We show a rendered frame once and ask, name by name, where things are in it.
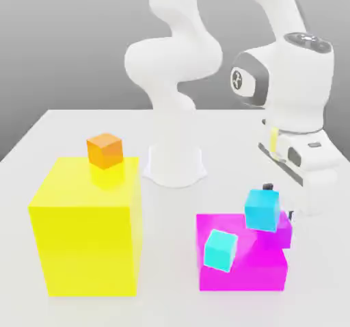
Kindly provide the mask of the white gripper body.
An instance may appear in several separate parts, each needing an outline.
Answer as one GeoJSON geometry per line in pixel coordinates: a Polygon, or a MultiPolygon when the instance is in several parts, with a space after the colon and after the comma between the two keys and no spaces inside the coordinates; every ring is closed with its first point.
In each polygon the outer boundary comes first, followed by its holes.
{"type": "Polygon", "coordinates": [[[285,210],[305,215],[327,211],[338,185],[338,154],[333,149],[321,142],[303,142],[288,144],[281,155],[270,152],[263,143],[258,147],[288,176],[277,186],[285,210]]]}

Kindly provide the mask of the small blue cube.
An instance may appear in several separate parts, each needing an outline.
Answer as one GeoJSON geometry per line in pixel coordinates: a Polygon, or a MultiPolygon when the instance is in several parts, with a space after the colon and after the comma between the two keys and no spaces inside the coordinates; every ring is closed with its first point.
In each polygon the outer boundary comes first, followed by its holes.
{"type": "Polygon", "coordinates": [[[280,219],[280,194],[265,189],[250,190],[245,201],[246,227],[275,233],[280,219]]]}

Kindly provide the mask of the small cyan cube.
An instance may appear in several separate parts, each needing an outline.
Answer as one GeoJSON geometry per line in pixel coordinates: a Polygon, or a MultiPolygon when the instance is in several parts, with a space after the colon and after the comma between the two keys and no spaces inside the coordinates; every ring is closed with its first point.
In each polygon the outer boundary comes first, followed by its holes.
{"type": "Polygon", "coordinates": [[[228,273],[236,256],[237,244],[237,235],[213,229],[204,245],[204,265],[228,273]]]}

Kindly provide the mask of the small orange cube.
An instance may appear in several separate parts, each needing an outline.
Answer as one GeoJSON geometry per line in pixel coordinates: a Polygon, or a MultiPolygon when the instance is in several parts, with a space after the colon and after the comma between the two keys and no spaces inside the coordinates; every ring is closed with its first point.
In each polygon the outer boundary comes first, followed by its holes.
{"type": "Polygon", "coordinates": [[[122,140],[110,133],[87,139],[89,162],[100,169],[108,169],[124,159],[122,140]]]}

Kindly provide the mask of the large magenta box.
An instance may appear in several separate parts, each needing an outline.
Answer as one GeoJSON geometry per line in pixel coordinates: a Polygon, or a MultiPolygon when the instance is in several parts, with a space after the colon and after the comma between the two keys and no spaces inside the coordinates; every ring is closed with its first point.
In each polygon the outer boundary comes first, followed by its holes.
{"type": "Polygon", "coordinates": [[[276,232],[255,231],[245,226],[242,213],[198,214],[196,251],[201,291],[282,291],[288,263],[283,250],[291,247],[292,225],[280,213],[276,232]],[[204,264],[204,246],[212,230],[238,236],[237,253],[229,272],[204,264]]]}

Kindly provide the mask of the large yellow box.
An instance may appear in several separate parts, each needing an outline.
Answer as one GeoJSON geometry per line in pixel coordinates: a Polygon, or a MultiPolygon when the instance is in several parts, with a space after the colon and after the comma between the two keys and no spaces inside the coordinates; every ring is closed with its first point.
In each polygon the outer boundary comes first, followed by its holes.
{"type": "Polygon", "coordinates": [[[136,296],[143,237],[138,158],[101,170],[86,157],[60,157],[28,210],[49,296],[136,296]]]}

